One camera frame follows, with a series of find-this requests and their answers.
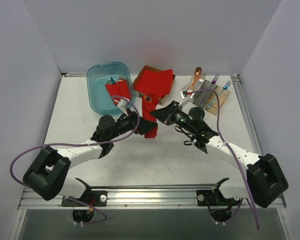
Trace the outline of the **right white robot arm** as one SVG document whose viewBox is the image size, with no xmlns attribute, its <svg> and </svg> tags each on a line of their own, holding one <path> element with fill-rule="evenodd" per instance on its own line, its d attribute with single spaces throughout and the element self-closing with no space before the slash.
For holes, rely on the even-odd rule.
<svg viewBox="0 0 300 240">
<path fill-rule="evenodd" d="M 204 121 L 203 109 L 193 107 L 185 113 L 178 102 L 172 101 L 150 114 L 167 126 L 175 124 L 190 133 L 192 144 L 202 152 L 243 170 L 244 181 L 226 177 L 216 184 L 211 193 L 216 204 L 222 205 L 229 199 L 253 198 L 255 204 L 267 208 L 288 189 L 287 179 L 273 155 L 259 155 L 223 141 L 221 134 Z"/>
</svg>

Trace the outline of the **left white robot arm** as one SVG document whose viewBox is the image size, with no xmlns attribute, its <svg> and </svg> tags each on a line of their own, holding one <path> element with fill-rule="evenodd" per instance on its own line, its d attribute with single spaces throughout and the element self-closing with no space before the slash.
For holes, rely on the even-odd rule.
<svg viewBox="0 0 300 240">
<path fill-rule="evenodd" d="M 78 205 L 85 206 L 91 201 L 90 186 L 79 178 L 69 177 L 69 169 L 105 157 L 114 147 L 112 140 L 125 133 L 145 135 L 157 126 L 156 122 L 139 117 L 135 111 L 123 113 L 118 119 L 104 115 L 83 146 L 61 149 L 44 147 L 22 181 L 46 201 L 55 196 L 72 197 Z"/>
</svg>

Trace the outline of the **yellow plastic spoon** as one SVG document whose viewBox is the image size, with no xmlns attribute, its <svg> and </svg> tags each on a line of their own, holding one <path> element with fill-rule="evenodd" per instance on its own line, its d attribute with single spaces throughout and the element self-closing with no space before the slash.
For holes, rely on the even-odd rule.
<svg viewBox="0 0 300 240">
<path fill-rule="evenodd" d="M 144 99 L 145 101 L 149 102 L 149 103 L 152 102 L 152 97 L 149 96 L 149 95 L 144 96 L 143 99 Z"/>
</svg>

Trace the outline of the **red paper napkin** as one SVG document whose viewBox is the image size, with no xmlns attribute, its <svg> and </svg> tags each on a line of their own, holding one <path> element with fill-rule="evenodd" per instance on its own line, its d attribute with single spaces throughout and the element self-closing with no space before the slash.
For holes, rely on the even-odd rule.
<svg viewBox="0 0 300 240">
<path fill-rule="evenodd" d="M 151 96 L 152 98 L 152 102 L 148 102 L 146 100 L 144 100 L 144 96 Z M 144 95 L 142 97 L 142 104 L 141 104 L 141 108 L 142 108 L 142 117 L 145 120 L 157 123 L 157 120 L 155 117 L 153 117 L 150 113 L 151 111 L 156 110 L 156 106 L 159 103 L 159 99 L 158 96 L 154 93 L 149 93 L 148 95 Z M 156 126 L 154 129 L 150 130 L 149 132 L 147 132 L 144 137 L 146 139 L 154 139 L 157 136 L 157 131 L 158 131 L 158 126 Z"/>
</svg>

